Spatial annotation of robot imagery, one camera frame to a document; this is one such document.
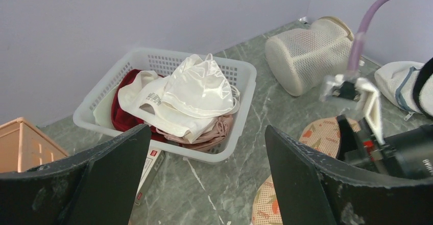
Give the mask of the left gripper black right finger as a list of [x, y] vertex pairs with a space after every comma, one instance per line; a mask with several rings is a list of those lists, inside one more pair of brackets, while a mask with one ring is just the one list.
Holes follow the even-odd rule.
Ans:
[[284, 224], [432, 224], [432, 179], [348, 165], [269, 125], [265, 142]]

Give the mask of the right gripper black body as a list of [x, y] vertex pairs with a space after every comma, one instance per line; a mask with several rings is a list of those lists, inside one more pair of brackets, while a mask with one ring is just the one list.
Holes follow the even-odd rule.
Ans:
[[354, 130], [345, 115], [337, 118], [340, 146], [336, 158], [349, 165], [398, 178], [432, 177], [432, 125], [386, 137], [379, 144], [365, 119]]

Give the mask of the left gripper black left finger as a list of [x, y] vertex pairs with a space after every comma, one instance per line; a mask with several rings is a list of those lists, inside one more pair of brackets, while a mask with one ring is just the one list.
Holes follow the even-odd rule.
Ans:
[[91, 149], [1, 174], [1, 224], [128, 224], [151, 141], [140, 124]]

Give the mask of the floral mesh laundry bag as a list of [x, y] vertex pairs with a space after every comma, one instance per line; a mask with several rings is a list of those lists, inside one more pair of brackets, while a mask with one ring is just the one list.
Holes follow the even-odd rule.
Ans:
[[[333, 158], [340, 146], [340, 130], [335, 117], [310, 123], [303, 130], [299, 141]], [[282, 224], [278, 200], [272, 177], [259, 187], [252, 205], [251, 224]]]

